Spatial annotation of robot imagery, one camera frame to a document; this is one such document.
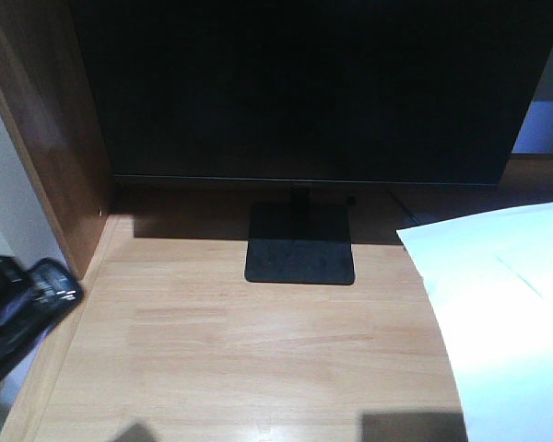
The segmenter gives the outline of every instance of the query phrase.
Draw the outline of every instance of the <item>wooden side panel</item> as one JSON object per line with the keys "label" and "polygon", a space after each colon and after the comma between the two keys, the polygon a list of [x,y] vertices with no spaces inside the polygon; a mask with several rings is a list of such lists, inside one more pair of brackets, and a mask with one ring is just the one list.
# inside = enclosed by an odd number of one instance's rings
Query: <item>wooden side panel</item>
{"label": "wooden side panel", "polygon": [[0,0],[0,113],[81,278],[104,228],[112,174],[65,0]]}

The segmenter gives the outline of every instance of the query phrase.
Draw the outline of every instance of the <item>wood grain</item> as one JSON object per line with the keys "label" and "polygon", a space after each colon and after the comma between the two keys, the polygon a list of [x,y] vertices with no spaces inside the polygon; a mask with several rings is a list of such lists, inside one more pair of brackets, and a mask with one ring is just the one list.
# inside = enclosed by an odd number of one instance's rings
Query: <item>wood grain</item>
{"label": "wood grain", "polygon": [[82,277],[104,227],[112,175],[65,0],[0,0],[0,113]]}
{"label": "wood grain", "polygon": [[[27,422],[33,436],[5,430],[1,441],[357,441],[363,415],[459,412],[438,325],[401,246],[354,245],[350,287],[250,284],[246,242],[221,237],[245,229],[253,198],[224,194],[229,222],[209,235],[221,225],[209,202],[221,194],[178,192],[170,206],[160,203],[166,192],[122,195],[53,392],[47,401],[37,392],[41,422]],[[388,213],[377,221],[358,210],[351,222],[401,225],[387,199],[360,197]],[[136,236],[135,222],[155,226],[157,214],[169,238]],[[208,238],[189,238],[197,224]],[[23,413],[10,422],[24,428]]]}

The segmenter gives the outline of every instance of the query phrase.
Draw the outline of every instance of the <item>black object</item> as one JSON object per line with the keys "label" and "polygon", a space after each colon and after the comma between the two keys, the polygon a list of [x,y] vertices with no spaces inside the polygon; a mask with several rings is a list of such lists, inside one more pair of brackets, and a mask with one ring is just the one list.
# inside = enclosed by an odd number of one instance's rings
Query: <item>black object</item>
{"label": "black object", "polygon": [[250,282],[351,285],[354,263],[347,209],[310,204],[294,189],[291,204],[255,204],[245,278]]}
{"label": "black object", "polygon": [[70,0],[118,181],[495,186],[553,0]]}
{"label": "black object", "polygon": [[0,256],[0,381],[82,300],[76,279],[44,259],[23,272]]}

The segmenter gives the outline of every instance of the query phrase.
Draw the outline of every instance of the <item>black monitor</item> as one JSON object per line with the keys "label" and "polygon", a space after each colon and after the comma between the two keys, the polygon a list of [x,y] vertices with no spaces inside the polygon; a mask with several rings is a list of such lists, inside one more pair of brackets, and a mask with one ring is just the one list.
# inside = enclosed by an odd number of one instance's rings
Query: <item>black monitor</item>
{"label": "black monitor", "polygon": [[553,43],[553,0],[70,5],[122,182],[496,186]]}

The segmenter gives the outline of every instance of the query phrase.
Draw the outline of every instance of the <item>light wood surface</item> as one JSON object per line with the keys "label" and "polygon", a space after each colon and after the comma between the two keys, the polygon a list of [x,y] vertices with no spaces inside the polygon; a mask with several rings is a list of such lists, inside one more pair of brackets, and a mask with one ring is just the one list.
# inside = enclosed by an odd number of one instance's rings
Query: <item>light wood surface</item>
{"label": "light wood surface", "polygon": [[65,0],[0,0],[0,114],[82,277],[106,221],[112,174]]}
{"label": "light wood surface", "polygon": [[[398,194],[439,218],[553,201],[553,162],[511,162],[498,192]],[[84,310],[41,349],[0,440],[375,442],[380,413],[459,412],[394,236],[409,218],[385,192],[356,196],[357,282],[341,287],[243,280],[250,203],[283,195],[125,191]]]}

